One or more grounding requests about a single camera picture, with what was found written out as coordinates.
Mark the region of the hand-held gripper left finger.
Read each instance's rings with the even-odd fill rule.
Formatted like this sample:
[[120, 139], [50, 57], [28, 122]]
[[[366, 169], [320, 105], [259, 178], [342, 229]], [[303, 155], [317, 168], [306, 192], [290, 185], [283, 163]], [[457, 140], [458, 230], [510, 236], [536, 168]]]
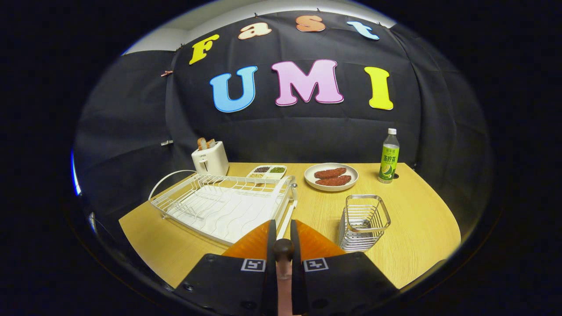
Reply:
[[174, 294], [214, 316], [277, 315], [276, 222], [247, 233], [222, 255], [205, 254]]

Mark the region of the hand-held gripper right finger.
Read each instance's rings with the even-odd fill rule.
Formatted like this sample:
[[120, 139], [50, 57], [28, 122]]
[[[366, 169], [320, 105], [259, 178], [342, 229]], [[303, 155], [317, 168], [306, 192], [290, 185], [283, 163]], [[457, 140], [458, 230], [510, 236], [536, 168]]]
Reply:
[[363, 252], [344, 252], [299, 220], [290, 230], [294, 314], [365, 316], [399, 294]]

